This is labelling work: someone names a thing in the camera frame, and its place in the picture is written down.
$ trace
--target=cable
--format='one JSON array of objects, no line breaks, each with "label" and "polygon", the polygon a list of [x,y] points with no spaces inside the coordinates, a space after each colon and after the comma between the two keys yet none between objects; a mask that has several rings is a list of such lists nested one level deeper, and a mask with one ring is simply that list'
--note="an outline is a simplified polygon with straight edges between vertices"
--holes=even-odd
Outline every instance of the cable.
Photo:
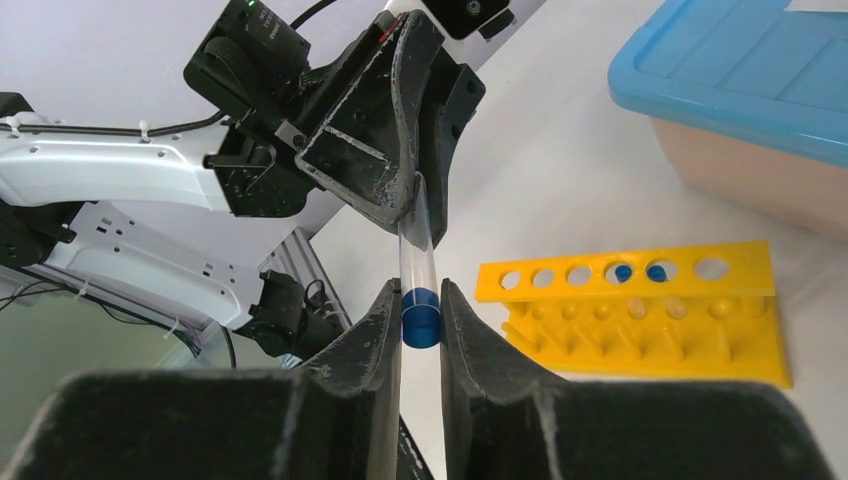
[{"label": "cable", "polygon": [[238,365],[236,364],[236,347],[233,346],[233,339],[230,337],[230,331],[227,330],[227,327],[220,323],[218,326],[221,327],[221,331],[224,332],[224,341],[227,342],[227,351],[230,352],[230,368],[235,370],[238,368]]},{"label": "cable", "polygon": [[[168,332],[171,331],[171,329],[169,327],[167,327],[167,326],[165,326],[165,325],[163,325],[159,322],[155,322],[153,320],[144,318],[142,316],[136,315],[136,314],[134,314],[132,312],[128,312],[128,311],[121,311],[121,313],[124,313],[126,315],[131,315],[131,316],[133,316],[133,317],[135,317],[135,318],[137,318],[141,321],[140,322],[132,322],[132,321],[129,321],[129,320],[126,320],[126,319],[122,319],[122,318],[118,317],[117,315],[115,315],[114,312],[112,312],[108,307],[106,307],[106,305],[103,305],[102,303],[100,303],[100,301],[98,301],[97,299],[92,298],[92,297],[88,297],[88,296],[86,296],[84,298],[86,300],[92,302],[92,303],[99,305],[100,308],[102,308],[103,311],[106,312],[107,315],[112,317],[113,320],[121,322],[125,325],[137,325],[137,326],[149,325],[151,327],[158,327],[158,328],[165,330],[165,331],[168,331]],[[188,350],[191,352],[193,357],[197,358],[200,355],[200,347],[196,343],[194,343],[194,341],[191,339],[191,336],[187,332],[175,330],[172,333],[172,335],[174,337],[176,337],[177,340],[182,342],[182,344],[185,345],[186,348],[188,348]]]},{"label": "cable", "polygon": [[94,303],[97,303],[98,305],[100,305],[100,308],[102,308],[102,309],[103,309],[103,311],[104,311],[104,312],[106,312],[106,315],[109,315],[110,317],[112,317],[112,319],[113,319],[113,320],[115,320],[115,321],[117,321],[117,322],[124,323],[124,324],[126,324],[126,325],[151,325],[151,324],[150,324],[150,323],[148,323],[148,322],[131,322],[131,321],[129,321],[129,320],[124,320],[124,319],[122,319],[122,318],[119,318],[119,317],[118,317],[117,315],[115,315],[114,313],[112,313],[112,311],[111,311],[111,310],[109,310],[109,309],[106,307],[106,305],[103,305],[102,303],[98,303],[98,302],[94,302]]},{"label": "cable", "polygon": [[335,1],[336,0],[321,0],[321,1],[319,1],[315,5],[312,5],[311,7],[306,9],[305,12],[301,13],[300,16],[295,18],[294,21],[292,23],[290,23],[289,25],[291,25],[291,27],[293,29],[297,30],[298,27],[300,27],[301,25],[306,23],[316,13],[318,13],[321,10],[324,10],[325,8],[329,7],[330,5],[335,3]]},{"label": "cable", "polygon": [[[31,297],[31,296],[34,296],[34,295],[42,295],[42,294],[45,294],[45,293],[72,291],[69,287],[62,286],[62,287],[57,287],[57,288],[49,288],[47,290],[39,290],[37,292],[28,292],[28,290],[32,289],[33,287],[36,287],[38,285],[45,285],[45,284],[53,285],[53,283],[50,282],[50,281],[39,280],[37,282],[30,283],[29,285],[20,289],[15,294],[9,295],[8,297],[0,298],[0,302],[6,302],[6,303],[3,304],[3,306],[0,306],[0,312],[5,310],[9,305],[13,304],[19,298]],[[148,319],[145,319],[145,318],[142,318],[142,317],[138,317],[138,318],[144,323],[142,323],[142,322],[130,322],[130,321],[127,321],[127,320],[123,320],[121,318],[118,318],[118,316],[116,316],[114,313],[112,313],[105,305],[103,305],[99,301],[96,301],[96,300],[94,300],[94,299],[92,299],[91,297],[88,297],[88,296],[85,296],[84,298],[86,298],[87,300],[99,305],[100,308],[102,308],[103,311],[106,312],[107,315],[109,315],[114,320],[121,322],[123,324],[126,324],[126,325],[151,325],[151,326],[154,326],[154,327],[159,327],[163,330],[170,330],[170,328],[166,327],[165,325],[162,325],[161,323],[154,322],[152,320],[148,320]],[[189,349],[189,351],[192,353],[193,356],[197,357],[198,355],[200,355],[200,347],[197,346],[191,340],[191,338],[189,337],[188,334],[186,334],[186,332],[175,331],[174,336],[177,337],[177,339],[180,340],[186,346],[186,348]]]},{"label": "cable", "polygon": [[[177,133],[197,130],[199,128],[214,125],[223,120],[226,114],[218,111],[209,118],[194,122],[180,123],[162,128],[153,128],[147,132],[149,137],[162,137]],[[79,135],[117,135],[124,137],[140,137],[141,130],[134,128],[110,128],[110,127],[80,127],[75,125],[21,125],[18,129],[22,133],[73,133]],[[11,132],[12,127],[0,124],[0,131]]]},{"label": "cable", "polygon": [[32,288],[32,287],[34,287],[34,286],[36,286],[36,285],[39,285],[39,284],[43,284],[43,283],[48,283],[48,282],[35,282],[35,283],[31,283],[31,284],[27,285],[26,287],[24,287],[23,289],[21,289],[21,291],[20,291],[20,292],[18,292],[18,293],[16,293],[16,294],[14,294],[14,295],[10,295],[10,296],[5,297],[5,298],[0,298],[0,302],[2,302],[2,301],[6,301],[6,303],[4,303],[2,307],[0,307],[0,312],[2,312],[3,310],[5,310],[5,309],[6,309],[6,307],[8,307],[9,305],[11,305],[11,304],[15,303],[15,301],[16,301],[17,299],[19,299],[19,298],[23,298],[23,297],[31,297],[31,296],[33,296],[33,295],[41,295],[41,294],[43,294],[43,293],[54,293],[54,292],[60,292],[60,291],[63,291],[63,290],[67,290],[67,288],[52,288],[52,289],[47,289],[47,290],[39,290],[39,291],[37,291],[37,292],[24,293],[24,292],[26,292],[27,290],[29,290],[30,288]]}]

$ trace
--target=blue cap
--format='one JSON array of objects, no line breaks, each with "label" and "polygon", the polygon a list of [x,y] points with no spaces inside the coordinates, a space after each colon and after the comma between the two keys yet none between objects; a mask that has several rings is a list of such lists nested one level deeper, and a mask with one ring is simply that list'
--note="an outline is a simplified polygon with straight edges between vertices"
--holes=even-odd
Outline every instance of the blue cap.
[{"label": "blue cap", "polygon": [[633,269],[630,268],[630,265],[619,265],[615,267],[613,272],[618,283],[624,283],[630,280],[630,277],[633,275]]},{"label": "blue cap", "polygon": [[430,348],[441,340],[441,312],[430,305],[415,305],[401,315],[403,343],[412,348]]},{"label": "blue cap", "polygon": [[439,296],[426,288],[416,288],[403,296],[401,308],[403,343],[412,348],[438,345],[442,331]]},{"label": "blue cap", "polygon": [[657,283],[668,281],[668,276],[665,274],[665,269],[659,265],[651,265],[648,267],[648,278]]}]

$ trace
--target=white table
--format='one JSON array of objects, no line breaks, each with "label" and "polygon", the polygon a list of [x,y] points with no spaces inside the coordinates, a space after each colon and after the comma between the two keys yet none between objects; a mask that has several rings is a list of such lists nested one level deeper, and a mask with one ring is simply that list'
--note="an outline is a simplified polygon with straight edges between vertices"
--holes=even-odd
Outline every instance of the white table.
[{"label": "white table", "polygon": [[[483,66],[488,93],[454,158],[437,273],[501,332],[506,310],[472,299],[481,263],[768,239],[795,380],[786,394],[848,478],[848,245],[682,185],[647,119],[613,104],[607,67],[660,4],[550,0]],[[396,237],[350,208],[312,245],[351,318],[398,275]],[[439,375],[438,348],[404,347],[401,413],[445,478]]]}]

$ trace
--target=test tube rack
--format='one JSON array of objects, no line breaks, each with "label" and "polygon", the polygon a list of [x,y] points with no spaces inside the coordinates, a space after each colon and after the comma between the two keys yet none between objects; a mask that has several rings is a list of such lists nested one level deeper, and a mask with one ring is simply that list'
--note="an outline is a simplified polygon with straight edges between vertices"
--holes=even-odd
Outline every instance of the test tube rack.
[{"label": "test tube rack", "polygon": [[475,297],[503,303],[507,340],[551,370],[792,387],[765,241],[484,264]]}]

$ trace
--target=plastic storage box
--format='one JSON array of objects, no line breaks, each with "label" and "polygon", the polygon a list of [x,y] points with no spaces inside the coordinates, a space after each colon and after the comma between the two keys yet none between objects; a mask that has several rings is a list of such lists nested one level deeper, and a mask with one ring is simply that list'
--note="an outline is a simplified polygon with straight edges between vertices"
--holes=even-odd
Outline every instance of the plastic storage box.
[{"label": "plastic storage box", "polygon": [[848,241],[848,14],[788,4],[668,0],[610,91],[687,183]]}]

